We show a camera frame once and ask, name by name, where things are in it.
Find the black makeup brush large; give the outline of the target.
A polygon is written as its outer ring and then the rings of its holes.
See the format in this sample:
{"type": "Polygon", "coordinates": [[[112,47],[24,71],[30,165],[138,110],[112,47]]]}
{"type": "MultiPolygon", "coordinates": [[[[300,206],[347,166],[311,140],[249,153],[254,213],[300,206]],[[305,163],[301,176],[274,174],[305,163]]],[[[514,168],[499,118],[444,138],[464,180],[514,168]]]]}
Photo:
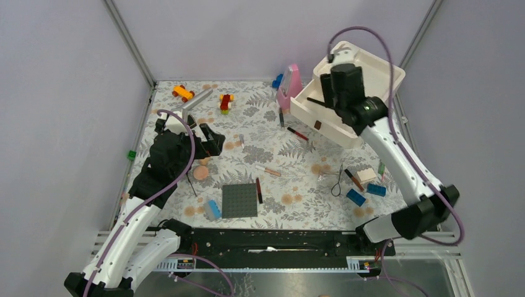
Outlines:
{"type": "Polygon", "coordinates": [[[324,108],[329,108],[328,105],[324,102],[324,101],[321,101],[321,100],[317,100],[317,99],[314,99],[314,98],[311,98],[311,97],[307,97],[306,98],[308,101],[312,102],[312,103],[315,103],[317,105],[320,105],[324,108]]]}

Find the cream three-drawer organizer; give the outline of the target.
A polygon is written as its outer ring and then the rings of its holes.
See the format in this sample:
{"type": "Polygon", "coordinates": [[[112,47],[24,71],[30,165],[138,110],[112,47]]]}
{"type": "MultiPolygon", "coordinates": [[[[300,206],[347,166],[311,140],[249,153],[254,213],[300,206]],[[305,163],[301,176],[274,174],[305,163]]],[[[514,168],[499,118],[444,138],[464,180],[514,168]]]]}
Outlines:
{"type": "MultiPolygon", "coordinates": [[[[335,63],[351,62],[363,69],[365,95],[380,98],[388,108],[389,98],[395,93],[406,76],[405,70],[397,65],[361,49],[348,41],[339,42],[331,53],[335,63]]],[[[358,140],[367,143],[377,154],[397,154],[396,141],[393,139],[388,115],[375,121],[372,127],[366,127],[358,136],[354,130],[343,124],[334,110],[324,108],[308,101],[311,97],[324,101],[320,75],[329,73],[330,62],[324,58],[313,71],[312,80],[295,97],[291,99],[291,114],[320,134],[345,148],[356,146],[358,140]]]]}

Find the red black lip gloss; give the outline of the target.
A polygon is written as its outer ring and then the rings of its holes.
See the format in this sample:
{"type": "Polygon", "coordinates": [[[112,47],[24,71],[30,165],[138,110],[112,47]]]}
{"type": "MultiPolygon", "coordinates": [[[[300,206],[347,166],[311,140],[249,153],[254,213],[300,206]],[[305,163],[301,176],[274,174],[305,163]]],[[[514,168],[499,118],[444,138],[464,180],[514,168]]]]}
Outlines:
{"type": "Polygon", "coordinates": [[[309,141],[309,138],[307,138],[307,136],[303,135],[302,133],[296,131],[295,129],[291,128],[291,127],[287,127],[287,130],[290,131],[291,133],[295,134],[296,136],[298,136],[299,138],[305,140],[305,141],[309,141]]]}

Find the white cosmetic box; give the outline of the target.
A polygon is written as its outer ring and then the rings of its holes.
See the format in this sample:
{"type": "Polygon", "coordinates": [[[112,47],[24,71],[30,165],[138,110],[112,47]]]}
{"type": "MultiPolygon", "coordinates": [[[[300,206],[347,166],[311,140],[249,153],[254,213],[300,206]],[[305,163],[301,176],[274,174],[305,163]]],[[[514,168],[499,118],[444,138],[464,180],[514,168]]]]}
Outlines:
{"type": "Polygon", "coordinates": [[[373,168],[367,168],[364,170],[360,170],[356,172],[355,176],[356,176],[356,179],[360,183],[365,183],[365,184],[376,180],[378,177],[373,168]]]}

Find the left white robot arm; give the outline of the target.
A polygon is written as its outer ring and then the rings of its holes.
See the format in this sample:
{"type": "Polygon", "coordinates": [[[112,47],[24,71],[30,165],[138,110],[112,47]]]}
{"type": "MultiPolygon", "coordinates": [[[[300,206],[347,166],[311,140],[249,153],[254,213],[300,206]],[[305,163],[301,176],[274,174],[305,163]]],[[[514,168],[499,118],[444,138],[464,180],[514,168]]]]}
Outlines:
{"type": "Polygon", "coordinates": [[[204,134],[201,139],[178,114],[167,110],[159,114],[149,156],[132,182],[114,228],[83,271],[71,272],[64,281],[72,296],[133,296],[164,258],[191,249],[190,227],[170,220],[153,241],[138,253],[133,252],[193,162],[219,156],[225,136],[200,124],[204,134]]]}

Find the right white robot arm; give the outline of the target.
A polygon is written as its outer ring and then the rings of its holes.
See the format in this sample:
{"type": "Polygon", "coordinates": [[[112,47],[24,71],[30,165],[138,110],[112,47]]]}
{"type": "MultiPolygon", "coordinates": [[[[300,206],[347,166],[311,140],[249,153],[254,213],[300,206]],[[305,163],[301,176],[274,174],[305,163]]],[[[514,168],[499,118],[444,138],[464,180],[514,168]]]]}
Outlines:
{"type": "Polygon", "coordinates": [[[453,243],[458,245],[464,238],[464,226],[453,208],[459,198],[457,188],[445,187],[430,174],[396,131],[384,101],[365,95],[362,68],[352,63],[349,51],[328,54],[327,59],[330,72],[320,77],[327,106],[376,152],[407,204],[404,209],[359,226],[357,251],[370,255],[387,239],[423,236],[449,215],[459,226],[459,238],[453,243]]]}

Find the small peach makeup sponge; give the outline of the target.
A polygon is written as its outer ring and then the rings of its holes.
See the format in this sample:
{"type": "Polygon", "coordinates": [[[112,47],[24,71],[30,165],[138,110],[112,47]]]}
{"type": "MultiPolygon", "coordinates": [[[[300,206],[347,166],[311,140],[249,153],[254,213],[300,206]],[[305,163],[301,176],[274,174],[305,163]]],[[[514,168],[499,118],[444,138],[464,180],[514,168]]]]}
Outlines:
{"type": "Polygon", "coordinates": [[[206,166],[209,163],[209,161],[210,161],[210,157],[207,157],[207,158],[203,158],[203,159],[199,160],[199,163],[202,166],[206,166]]]}

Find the round peach makeup sponge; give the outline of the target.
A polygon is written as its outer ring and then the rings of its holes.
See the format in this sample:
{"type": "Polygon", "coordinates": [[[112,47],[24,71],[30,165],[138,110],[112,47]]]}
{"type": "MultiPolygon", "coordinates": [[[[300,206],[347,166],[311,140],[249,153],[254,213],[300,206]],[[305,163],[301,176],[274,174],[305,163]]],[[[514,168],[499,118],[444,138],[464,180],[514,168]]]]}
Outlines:
{"type": "Polygon", "coordinates": [[[204,165],[199,165],[195,167],[193,171],[193,177],[195,180],[202,181],[209,176],[209,169],[204,165]]]}

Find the brown red makeup pencil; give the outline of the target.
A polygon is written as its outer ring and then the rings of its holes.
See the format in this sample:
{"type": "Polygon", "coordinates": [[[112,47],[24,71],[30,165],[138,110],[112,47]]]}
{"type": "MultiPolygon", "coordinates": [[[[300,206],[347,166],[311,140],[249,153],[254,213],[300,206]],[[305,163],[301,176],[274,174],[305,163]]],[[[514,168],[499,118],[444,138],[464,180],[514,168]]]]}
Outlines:
{"type": "Polygon", "coordinates": [[[345,174],[352,180],[352,182],[359,188],[361,192],[364,192],[364,187],[360,184],[358,179],[350,172],[349,169],[344,170],[345,174]]]}

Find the small pink lip tube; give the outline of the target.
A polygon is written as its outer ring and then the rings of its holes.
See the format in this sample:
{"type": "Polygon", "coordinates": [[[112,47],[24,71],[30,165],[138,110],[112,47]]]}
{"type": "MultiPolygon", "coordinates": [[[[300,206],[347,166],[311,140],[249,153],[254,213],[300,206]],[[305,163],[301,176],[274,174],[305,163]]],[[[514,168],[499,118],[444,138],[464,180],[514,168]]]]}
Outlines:
{"type": "Polygon", "coordinates": [[[243,134],[239,134],[239,140],[240,140],[241,148],[244,149],[245,148],[245,141],[244,141],[244,135],[243,134]]]}

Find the black mini tripod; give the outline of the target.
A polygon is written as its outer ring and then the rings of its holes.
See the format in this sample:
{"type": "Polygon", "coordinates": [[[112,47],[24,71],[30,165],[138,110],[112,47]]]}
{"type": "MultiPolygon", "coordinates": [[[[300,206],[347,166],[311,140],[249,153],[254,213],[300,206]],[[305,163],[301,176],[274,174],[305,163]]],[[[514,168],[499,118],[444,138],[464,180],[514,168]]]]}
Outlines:
{"type": "Polygon", "coordinates": [[[190,185],[190,187],[192,189],[192,192],[194,193],[195,197],[198,197],[198,194],[196,193],[196,190],[195,190],[195,188],[194,188],[194,186],[193,186],[193,184],[191,182],[191,179],[189,178],[188,175],[186,175],[186,179],[187,179],[187,181],[188,181],[188,183],[189,183],[189,185],[190,185]]]}

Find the red yellow toy figure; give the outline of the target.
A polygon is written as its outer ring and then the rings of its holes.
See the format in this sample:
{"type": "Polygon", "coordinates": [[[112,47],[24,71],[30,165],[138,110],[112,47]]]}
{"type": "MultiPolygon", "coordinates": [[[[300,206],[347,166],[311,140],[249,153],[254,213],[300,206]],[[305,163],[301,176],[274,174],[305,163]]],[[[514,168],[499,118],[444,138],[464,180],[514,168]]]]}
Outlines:
{"type": "Polygon", "coordinates": [[[229,114],[234,98],[232,94],[221,94],[219,96],[219,109],[222,114],[229,114]]]}

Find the grey lego baseplate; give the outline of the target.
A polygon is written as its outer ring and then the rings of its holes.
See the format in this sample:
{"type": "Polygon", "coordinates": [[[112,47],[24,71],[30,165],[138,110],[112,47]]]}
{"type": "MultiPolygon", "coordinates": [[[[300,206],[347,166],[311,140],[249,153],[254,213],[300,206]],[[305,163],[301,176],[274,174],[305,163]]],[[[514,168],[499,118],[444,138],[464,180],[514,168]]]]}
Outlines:
{"type": "Polygon", "coordinates": [[[222,186],[222,217],[250,218],[258,216],[258,193],[255,183],[222,186]]]}

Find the orange toy car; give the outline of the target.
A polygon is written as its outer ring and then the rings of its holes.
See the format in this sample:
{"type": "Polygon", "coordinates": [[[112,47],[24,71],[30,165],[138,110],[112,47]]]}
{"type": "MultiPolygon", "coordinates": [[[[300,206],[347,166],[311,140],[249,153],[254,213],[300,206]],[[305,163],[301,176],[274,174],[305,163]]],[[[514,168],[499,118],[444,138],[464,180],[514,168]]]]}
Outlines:
{"type": "Polygon", "coordinates": [[[195,93],[191,90],[187,90],[184,85],[176,85],[173,87],[172,95],[174,97],[180,97],[183,103],[192,100],[195,93]]]}

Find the blue grey lego brick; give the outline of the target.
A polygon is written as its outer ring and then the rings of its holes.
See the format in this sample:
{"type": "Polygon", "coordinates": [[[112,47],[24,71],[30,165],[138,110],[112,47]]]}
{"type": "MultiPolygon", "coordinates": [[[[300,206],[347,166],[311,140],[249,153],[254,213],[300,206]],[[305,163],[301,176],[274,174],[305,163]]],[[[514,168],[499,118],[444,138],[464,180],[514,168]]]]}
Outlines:
{"type": "Polygon", "coordinates": [[[204,204],[205,213],[210,221],[216,221],[222,217],[218,204],[214,200],[209,200],[204,204]]]}

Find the blue toy brick back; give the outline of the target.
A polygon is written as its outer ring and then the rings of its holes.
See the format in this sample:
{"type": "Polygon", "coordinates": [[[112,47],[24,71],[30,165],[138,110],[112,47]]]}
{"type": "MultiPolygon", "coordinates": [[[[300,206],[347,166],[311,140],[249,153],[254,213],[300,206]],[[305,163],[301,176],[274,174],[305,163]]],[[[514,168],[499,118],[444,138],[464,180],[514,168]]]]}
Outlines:
{"type": "Polygon", "coordinates": [[[274,89],[278,89],[282,83],[283,77],[284,77],[283,73],[277,75],[277,77],[272,81],[271,87],[274,89]]]}

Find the dark red lipstick tube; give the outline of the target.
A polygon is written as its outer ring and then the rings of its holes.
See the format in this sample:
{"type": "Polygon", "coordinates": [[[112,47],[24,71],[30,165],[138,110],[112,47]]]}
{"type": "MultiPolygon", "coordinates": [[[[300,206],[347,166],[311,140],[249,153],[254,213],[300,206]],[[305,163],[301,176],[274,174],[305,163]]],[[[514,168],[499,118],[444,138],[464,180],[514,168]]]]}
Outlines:
{"type": "Polygon", "coordinates": [[[261,183],[260,183],[259,178],[256,178],[256,190],[257,190],[257,195],[258,195],[258,202],[259,204],[263,204],[264,201],[263,201],[261,183]]]}

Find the green clip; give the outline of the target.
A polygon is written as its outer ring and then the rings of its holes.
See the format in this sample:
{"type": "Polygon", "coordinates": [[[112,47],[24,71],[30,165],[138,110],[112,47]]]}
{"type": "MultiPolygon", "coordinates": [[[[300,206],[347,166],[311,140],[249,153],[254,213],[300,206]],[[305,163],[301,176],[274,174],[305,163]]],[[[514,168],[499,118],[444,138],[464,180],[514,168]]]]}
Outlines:
{"type": "Polygon", "coordinates": [[[130,150],[127,154],[127,159],[130,161],[134,161],[136,158],[136,152],[133,150],[130,150]]]}

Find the green mascara tube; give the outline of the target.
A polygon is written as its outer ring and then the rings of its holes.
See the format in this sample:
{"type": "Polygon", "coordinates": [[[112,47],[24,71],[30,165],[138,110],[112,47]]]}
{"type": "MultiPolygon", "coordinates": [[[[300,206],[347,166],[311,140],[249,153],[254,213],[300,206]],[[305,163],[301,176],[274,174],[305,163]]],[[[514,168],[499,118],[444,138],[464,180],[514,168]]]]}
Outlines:
{"type": "Polygon", "coordinates": [[[384,171],[385,171],[385,164],[380,161],[379,165],[378,165],[378,174],[380,176],[383,176],[384,175],[384,171]]]}

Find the clear plastic bag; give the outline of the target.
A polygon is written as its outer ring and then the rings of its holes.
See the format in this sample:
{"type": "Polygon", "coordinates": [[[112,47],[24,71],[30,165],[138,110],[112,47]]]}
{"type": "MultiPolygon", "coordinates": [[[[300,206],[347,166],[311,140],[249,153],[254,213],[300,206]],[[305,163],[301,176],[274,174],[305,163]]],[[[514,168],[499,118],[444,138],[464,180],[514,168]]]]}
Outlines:
{"type": "Polygon", "coordinates": [[[339,174],[337,172],[323,172],[322,171],[318,175],[317,182],[321,182],[321,181],[324,181],[327,178],[330,178],[330,177],[333,177],[333,176],[338,176],[338,175],[339,174]]]}

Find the blue lego brick left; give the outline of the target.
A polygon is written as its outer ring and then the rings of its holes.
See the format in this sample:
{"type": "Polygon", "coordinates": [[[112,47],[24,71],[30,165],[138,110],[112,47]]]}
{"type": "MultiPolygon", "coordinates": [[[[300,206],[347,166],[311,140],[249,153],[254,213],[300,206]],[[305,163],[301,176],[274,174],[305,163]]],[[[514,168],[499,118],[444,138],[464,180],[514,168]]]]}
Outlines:
{"type": "Polygon", "coordinates": [[[361,207],[366,201],[366,198],[355,189],[351,189],[345,196],[358,207],[361,207]]]}

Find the blue lego brick right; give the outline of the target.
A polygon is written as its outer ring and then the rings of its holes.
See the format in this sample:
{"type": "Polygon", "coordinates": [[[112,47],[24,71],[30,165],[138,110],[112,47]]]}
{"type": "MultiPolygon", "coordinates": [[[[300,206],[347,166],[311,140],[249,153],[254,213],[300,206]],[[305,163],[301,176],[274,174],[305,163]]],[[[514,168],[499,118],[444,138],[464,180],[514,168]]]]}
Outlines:
{"type": "Polygon", "coordinates": [[[373,183],[367,184],[367,193],[373,194],[380,197],[386,196],[386,188],[384,186],[380,186],[373,183]]]}

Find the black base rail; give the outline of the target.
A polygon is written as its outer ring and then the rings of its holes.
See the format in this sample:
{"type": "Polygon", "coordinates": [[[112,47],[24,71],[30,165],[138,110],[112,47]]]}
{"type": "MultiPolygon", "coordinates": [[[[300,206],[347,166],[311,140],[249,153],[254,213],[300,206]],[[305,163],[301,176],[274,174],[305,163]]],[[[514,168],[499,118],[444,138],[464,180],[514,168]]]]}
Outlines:
{"type": "Polygon", "coordinates": [[[191,228],[168,222],[156,232],[175,231],[179,253],[198,256],[196,267],[227,269],[343,269],[347,258],[394,256],[392,244],[365,246],[353,231],[191,228]]]}

